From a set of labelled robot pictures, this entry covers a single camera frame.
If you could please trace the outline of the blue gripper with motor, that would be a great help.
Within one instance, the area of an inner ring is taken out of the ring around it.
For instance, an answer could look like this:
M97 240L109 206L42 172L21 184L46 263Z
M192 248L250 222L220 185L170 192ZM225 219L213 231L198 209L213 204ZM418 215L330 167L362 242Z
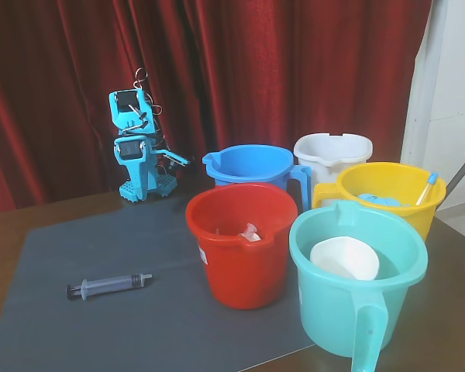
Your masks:
M118 162L126 162L131 180L131 189L127 189L128 200L145 200L148 194L148 176L146 164L145 136L119 136L114 141L114 154Z

